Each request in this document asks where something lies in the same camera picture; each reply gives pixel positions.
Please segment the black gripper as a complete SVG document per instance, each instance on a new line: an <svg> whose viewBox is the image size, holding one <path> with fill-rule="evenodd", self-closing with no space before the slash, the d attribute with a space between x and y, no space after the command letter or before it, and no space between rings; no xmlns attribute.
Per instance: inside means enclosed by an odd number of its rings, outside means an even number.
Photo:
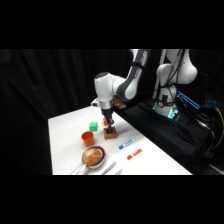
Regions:
<svg viewBox="0 0 224 224"><path fill-rule="evenodd" d="M102 109L101 112L107 121L107 128L114 127L115 121L112 119L113 109Z"/></svg>

